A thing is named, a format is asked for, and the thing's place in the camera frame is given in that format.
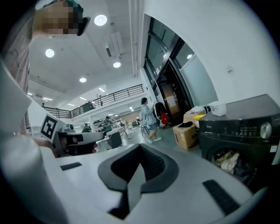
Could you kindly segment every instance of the glass door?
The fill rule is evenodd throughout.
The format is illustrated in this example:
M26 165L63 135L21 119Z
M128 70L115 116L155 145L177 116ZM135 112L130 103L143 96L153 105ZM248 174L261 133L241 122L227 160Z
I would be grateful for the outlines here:
M167 64L162 75L158 78L157 84L172 124L182 123L183 116L190 110L190 106L171 64Z

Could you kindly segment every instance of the knob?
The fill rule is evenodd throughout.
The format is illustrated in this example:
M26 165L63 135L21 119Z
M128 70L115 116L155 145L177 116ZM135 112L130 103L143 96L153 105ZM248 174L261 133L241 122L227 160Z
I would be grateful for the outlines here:
M261 125L260 136L263 139L269 138L271 133L272 133L272 126L271 126L271 124L269 124L268 122L265 122L264 124Z

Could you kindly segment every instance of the ceiling light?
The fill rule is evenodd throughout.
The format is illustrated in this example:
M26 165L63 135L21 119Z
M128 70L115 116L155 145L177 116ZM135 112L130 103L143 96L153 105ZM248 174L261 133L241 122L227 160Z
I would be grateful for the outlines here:
M187 56L187 59L190 59L192 56L193 56L193 54L189 54L189 55Z
M103 26L107 22L107 17L105 15L98 15L94 18L94 23L97 26Z
M50 99L50 98L46 98L46 97L43 97L43 99L44 99L44 100L52 100L52 99Z
M45 51L45 55L48 57L48 58L51 58L54 56L54 51L52 49L47 49Z
M84 77L80 78L79 80L80 80L80 82L86 82L87 81L87 79L84 78Z
M114 68L119 68L121 66L121 63L120 62L115 62L113 64Z

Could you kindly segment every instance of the green shirt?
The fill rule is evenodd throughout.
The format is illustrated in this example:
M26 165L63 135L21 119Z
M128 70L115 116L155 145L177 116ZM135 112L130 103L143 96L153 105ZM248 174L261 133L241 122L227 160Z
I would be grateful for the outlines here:
M112 122L111 121L105 121L104 122L104 125L108 125L108 124L112 124ZM107 132L112 130L112 127L111 126L110 127L104 127L103 130L104 130L105 133L107 133Z

